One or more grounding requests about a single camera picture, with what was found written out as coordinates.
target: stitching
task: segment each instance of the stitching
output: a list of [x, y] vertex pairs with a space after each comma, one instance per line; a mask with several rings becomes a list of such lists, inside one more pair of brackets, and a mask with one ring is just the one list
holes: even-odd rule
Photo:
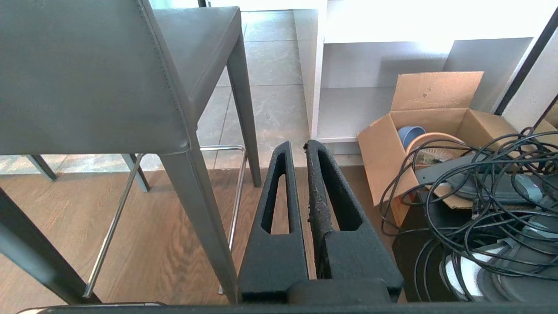
[[[163, 53], [162, 53], [161, 48], [160, 48], [161, 43], [159, 42], [159, 40], [157, 38], [157, 34], [155, 33], [155, 31], [153, 29], [153, 26], [151, 25], [151, 21], [149, 20], [149, 18], [147, 16], [147, 12], [145, 10], [145, 5], [143, 4], [143, 0], [137, 0], [136, 5], [137, 5], [137, 8], [139, 10], [139, 13], [140, 13], [142, 19], [145, 21], [147, 34], [153, 40], [152, 41], [153, 50], [155, 51], [155, 55], [157, 56], [157, 59], [158, 59], [159, 64], [161, 66], [161, 71], [162, 71], [163, 76], [165, 78], [167, 88], [169, 89], [169, 92], [171, 94], [172, 101], [175, 105], [175, 110], [179, 114], [180, 119], [182, 120], [182, 125], [183, 125], [184, 129], [186, 130], [186, 134], [188, 134], [188, 137], [189, 137], [190, 134], [188, 132], [187, 121], [186, 121], [186, 118], [185, 118], [184, 110], [183, 110], [182, 106], [180, 105], [180, 99], [177, 99], [176, 92], [175, 92], [175, 89], [174, 89], [174, 84], [172, 84], [174, 82], [169, 77], [170, 76], [169, 75], [169, 70], [167, 69], [167, 64], [164, 60], [164, 57], [162, 56]], [[190, 149], [190, 138], [188, 138], [188, 140], [187, 140], [187, 146], [188, 146], [188, 148], [186, 149], [186, 151], [188, 151]]]

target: wooden floor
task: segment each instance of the wooden floor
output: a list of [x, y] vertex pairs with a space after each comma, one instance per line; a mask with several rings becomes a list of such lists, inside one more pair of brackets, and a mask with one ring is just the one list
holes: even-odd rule
[[[343, 169], [372, 223], [364, 168]], [[210, 172], [217, 204], [228, 234], [237, 170]], [[134, 185], [100, 273], [96, 294], [103, 302], [159, 301], [167, 304], [226, 304], [203, 249], [165, 172], [146, 173], [153, 186], [142, 193]], [[235, 235], [237, 270], [261, 193], [247, 173]], [[306, 168], [296, 169], [299, 204], [310, 274], [315, 278], [308, 216]], [[41, 175], [0, 177], [0, 187], [25, 211], [77, 272], [87, 279], [118, 205], [127, 173], [63, 174], [55, 183]], [[288, 232], [284, 185], [277, 195], [272, 233]], [[0, 255], [0, 313], [63, 304], [25, 272]]]

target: white cabinet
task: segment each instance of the white cabinet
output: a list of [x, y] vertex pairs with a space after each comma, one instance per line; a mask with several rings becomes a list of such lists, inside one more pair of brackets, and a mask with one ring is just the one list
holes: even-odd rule
[[556, 1], [314, 0], [294, 10], [310, 135], [359, 153], [357, 133], [391, 106], [402, 73], [484, 71], [493, 112]]

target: black pole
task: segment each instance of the black pole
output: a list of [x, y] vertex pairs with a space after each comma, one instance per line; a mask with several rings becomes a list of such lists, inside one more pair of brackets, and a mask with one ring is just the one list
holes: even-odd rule
[[1, 188], [0, 253], [70, 305], [101, 303], [83, 297], [85, 282]]
[[508, 90], [502, 97], [502, 101], [496, 108], [494, 112], [495, 115], [501, 116], [506, 107], [509, 104], [509, 101], [513, 98], [513, 96], [517, 93], [517, 90], [525, 81], [525, 78], [533, 68], [533, 65], [538, 59], [538, 56], [541, 55], [542, 50], [545, 48], [546, 44], [556, 31], [556, 27], [558, 26], [558, 8], [552, 14], [549, 22], [546, 24], [545, 28], [541, 32], [541, 36], [538, 37], [537, 42], [533, 45], [533, 49], [529, 52], [527, 57], [525, 58], [525, 62], [521, 65], [519, 72], [517, 73], [516, 77], [513, 79], [512, 83], [509, 85]]

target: chair seat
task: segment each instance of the chair seat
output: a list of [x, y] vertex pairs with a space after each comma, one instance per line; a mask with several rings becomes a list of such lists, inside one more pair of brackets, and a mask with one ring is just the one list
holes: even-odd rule
[[242, 32], [238, 7], [154, 10], [198, 121]]

